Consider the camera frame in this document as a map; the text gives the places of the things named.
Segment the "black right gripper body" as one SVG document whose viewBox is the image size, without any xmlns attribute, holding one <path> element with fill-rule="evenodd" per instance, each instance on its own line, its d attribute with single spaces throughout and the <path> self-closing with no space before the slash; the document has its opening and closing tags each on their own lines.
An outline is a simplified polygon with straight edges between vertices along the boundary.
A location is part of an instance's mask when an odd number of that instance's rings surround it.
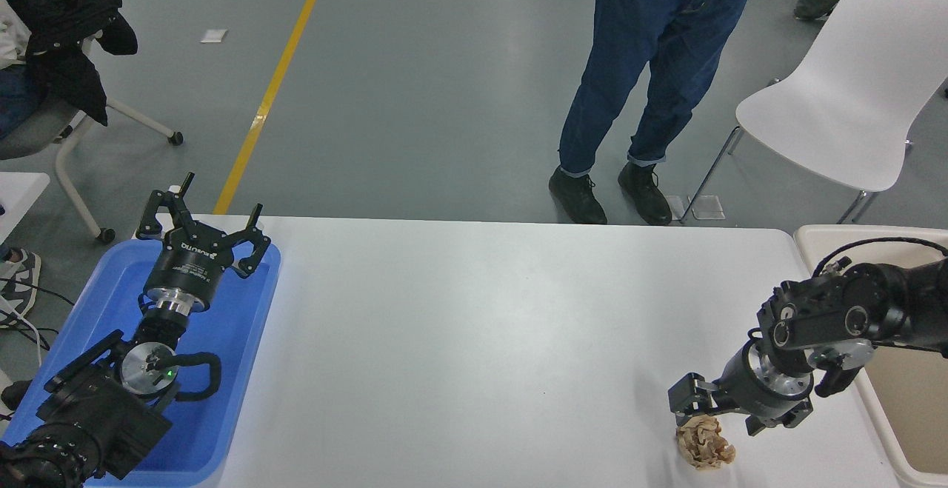
<svg viewBox="0 0 948 488">
<path fill-rule="evenodd" d="M 715 380 L 757 424 L 800 424 L 810 414 L 810 376 L 780 370 L 759 346 L 744 346 Z"/>
</svg>

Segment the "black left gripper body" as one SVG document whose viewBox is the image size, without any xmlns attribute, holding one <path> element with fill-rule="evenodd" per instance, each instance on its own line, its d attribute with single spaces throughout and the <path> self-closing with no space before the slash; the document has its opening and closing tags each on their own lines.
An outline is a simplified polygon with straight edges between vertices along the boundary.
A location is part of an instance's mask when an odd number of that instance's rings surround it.
<svg viewBox="0 0 948 488">
<path fill-rule="evenodd" d="M 145 282 L 145 295 L 156 301 L 160 293 L 179 291 L 210 305 L 224 270 L 233 262 L 234 245 L 230 235 L 207 224 L 169 231 Z"/>
</svg>

